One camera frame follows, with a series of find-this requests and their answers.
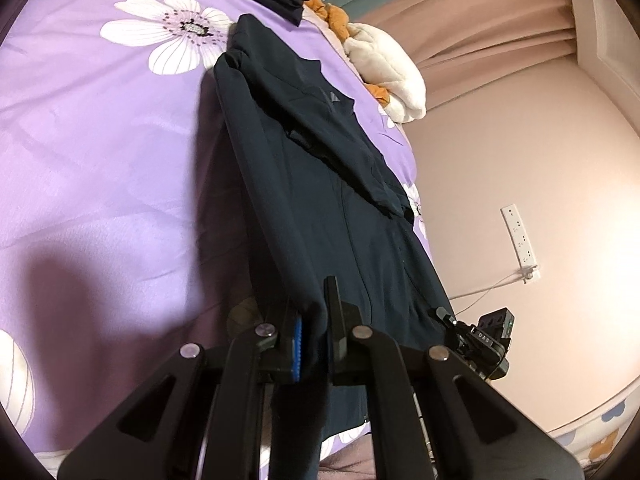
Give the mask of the dark navy jacket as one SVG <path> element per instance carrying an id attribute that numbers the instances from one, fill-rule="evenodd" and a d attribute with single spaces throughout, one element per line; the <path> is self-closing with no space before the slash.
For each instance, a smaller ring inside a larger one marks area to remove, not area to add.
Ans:
<path id="1" fill-rule="evenodd" d="M 414 232 L 404 188 L 319 62 L 244 14 L 214 77 L 253 207 L 250 234 L 268 248 L 253 270 L 256 298 L 288 311 L 300 331 L 299 380 L 272 397 L 269 474 L 312 479 L 323 439 L 368 416 L 363 388 L 326 379 L 326 278 L 336 278 L 363 322 L 419 350 L 444 342 L 431 313 L 448 299 Z"/>

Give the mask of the purple floral bed sheet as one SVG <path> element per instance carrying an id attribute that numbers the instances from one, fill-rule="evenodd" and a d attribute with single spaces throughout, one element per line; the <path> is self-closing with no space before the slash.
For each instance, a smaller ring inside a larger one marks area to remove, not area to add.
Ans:
<path id="1" fill-rule="evenodd" d="M 241 179 L 203 84 L 252 14 L 416 160 L 325 24 L 252 0 L 28 0 L 1 46 L 1 403 L 50 474 L 187 342 L 252 307 Z"/>

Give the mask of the white plush duck toy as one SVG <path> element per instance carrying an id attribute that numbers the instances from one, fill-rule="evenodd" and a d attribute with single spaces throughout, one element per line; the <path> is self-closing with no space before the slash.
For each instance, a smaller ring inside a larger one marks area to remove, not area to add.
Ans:
<path id="1" fill-rule="evenodd" d="M 353 23 L 345 10 L 306 0 L 303 19 L 315 24 L 393 124 L 426 115 L 426 85 L 413 60 L 387 32 Z"/>

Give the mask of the pink curtain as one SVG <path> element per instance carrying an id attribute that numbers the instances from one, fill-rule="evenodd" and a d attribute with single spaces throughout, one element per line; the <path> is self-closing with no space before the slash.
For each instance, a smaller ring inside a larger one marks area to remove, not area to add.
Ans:
<path id="1" fill-rule="evenodd" d="M 572 0 L 393 0 L 362 21 L 404 48 L 430 110 L 577 49 Z"/>

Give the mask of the white wall power strip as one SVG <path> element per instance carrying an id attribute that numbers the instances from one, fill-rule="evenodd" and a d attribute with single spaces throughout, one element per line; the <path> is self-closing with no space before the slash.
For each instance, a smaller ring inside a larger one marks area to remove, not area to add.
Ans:
<path id="1" fill-rule="evenodd" d="M 511 204 L 502 207 L 500 212 L 509 232 L 516 258 L 518 258 L 524 283 L 535 281 L 539 278 L 538 261 L 518 207 Z"/>

